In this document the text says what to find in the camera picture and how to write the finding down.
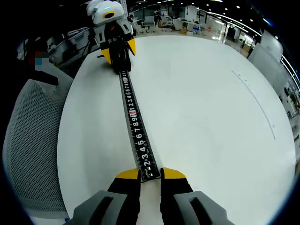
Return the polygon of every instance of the measuring tape numbers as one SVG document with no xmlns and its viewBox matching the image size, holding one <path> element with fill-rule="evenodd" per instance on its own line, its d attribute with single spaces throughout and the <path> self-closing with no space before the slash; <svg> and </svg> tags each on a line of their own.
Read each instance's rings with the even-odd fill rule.
<svg viewBox="0 0 300 225">
<path fill-rule="evenodd" d="M 128 132 L 135 155 L 135 161 L 141 172 L 142 181 L 145 182 L 159 178 L 160 173 L 154 159 L 154 155 L 127 71 L 120 72 L 120 82 L 122 87 Z"/>
</svg>

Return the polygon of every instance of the black cable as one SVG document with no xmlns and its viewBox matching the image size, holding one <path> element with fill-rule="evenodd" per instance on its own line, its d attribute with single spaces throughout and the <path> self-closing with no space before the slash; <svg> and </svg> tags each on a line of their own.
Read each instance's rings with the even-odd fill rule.
<svg viewBox="0 0 300 225">
<path fill-rule="evenodd" d="M 24 55 L 24 60 L 25 60 L 25 40 L 23 39 L 23 55 Z"/>
<path fill-rule="evenodd" d="M 83 57 L 83 54 L 84 54 L 84 52 L 85 52 L 86 48 L 88 47 L 89 43 L 90 43 L 90 41 L 88 41 L 88 43 L 87 43 L 87 44 L 86 44 L 86 46 L 84 47 L 84 50 L 83 50 L 83 52 L 82 52 L 82 55 L 81 55 L 81 57 Z"/>
</svg>

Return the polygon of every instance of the desk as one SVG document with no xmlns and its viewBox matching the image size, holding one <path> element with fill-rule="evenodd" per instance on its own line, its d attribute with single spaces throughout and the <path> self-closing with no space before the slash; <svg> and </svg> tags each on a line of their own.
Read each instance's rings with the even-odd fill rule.
<svg viewBox="0 0 300 225">
<path fill-rule="evenodd" d="M 158 165 L 184 173 L 233 223 L 267 224 L 295 166 L 289 120 L 268 81 L 234 49 L 211 40 L 150 36 L 137 38 L 136 47 L 130 76 Z M 70 217 L 135 167 L 119 78 L 99 54 L 83 62 L 60 122 L 58 174 Z M 159 206 L 156 192 L 159 180 L 142 184 L 141 211 Z M 153 224 L 158 211 L 141 212 L 137 224 Z"/>
<path fill-rule="evenodd" d="M 183 23 L 187 23 L 187 30 L 190 32 L 194 31 L 194 26 L 196 25 L 198 28 L 200 28 L 200 24 L 198 23 L 194 23 L 194 22 L 190 22 L 190 21 L 183 21 L 183 20 L 175 20 L 173 19 L 173 24 L 174 24 L 174 28 L 175 30 L 180 30 L 182 28 Z"/>
</svg>

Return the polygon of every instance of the cardboard box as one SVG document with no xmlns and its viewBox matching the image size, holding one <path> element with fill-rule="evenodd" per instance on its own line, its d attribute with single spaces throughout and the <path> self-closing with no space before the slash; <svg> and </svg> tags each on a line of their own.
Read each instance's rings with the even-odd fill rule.
<svg viewBox="0 0 300 225">
<path fill-rule="evenodd" d="M 180 29 L 179 33 L 180 34 L 187 34 L 187 30 L 186 29 Z"/>
</svg>

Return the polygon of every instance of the mesh chair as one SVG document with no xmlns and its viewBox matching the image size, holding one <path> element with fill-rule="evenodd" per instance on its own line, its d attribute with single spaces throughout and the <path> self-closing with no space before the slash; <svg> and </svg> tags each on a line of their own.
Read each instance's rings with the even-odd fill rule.
<svg viewBox="0 0 300 225">
<path fill-rule="evenodd" d="M 32 217 L 68 217 L 57 172 L 58 130 L 70 87 L 70 82 L 66 83 L 52 86 L 28 80 L 7 127 L 4 169 L 16 196 Z"/>
</svg>

